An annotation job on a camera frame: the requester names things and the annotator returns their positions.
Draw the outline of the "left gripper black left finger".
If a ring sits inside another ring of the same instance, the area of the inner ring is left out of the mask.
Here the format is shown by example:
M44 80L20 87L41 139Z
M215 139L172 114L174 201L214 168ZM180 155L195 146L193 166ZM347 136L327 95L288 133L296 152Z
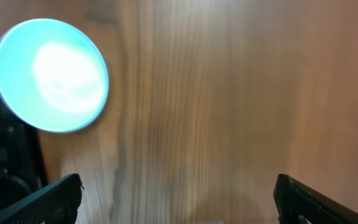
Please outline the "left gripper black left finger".
M68 174L0 210L0 224L75 224L82 188L80 176Z

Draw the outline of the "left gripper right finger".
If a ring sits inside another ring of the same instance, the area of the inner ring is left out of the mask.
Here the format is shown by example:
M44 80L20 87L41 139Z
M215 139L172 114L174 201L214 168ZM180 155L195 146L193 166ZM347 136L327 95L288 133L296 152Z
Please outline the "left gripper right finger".
M278 175L273 198L280 224L358 223L358 213L287 174Z

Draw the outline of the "light blue bowl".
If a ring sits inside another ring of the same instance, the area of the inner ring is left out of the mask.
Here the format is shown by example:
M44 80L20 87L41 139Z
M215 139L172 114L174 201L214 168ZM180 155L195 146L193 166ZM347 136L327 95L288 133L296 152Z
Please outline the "light blue bowl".
M0 99L25 123L53 133L83 129L101 114L108 92L106 62L76 27L31 19L0 38Z

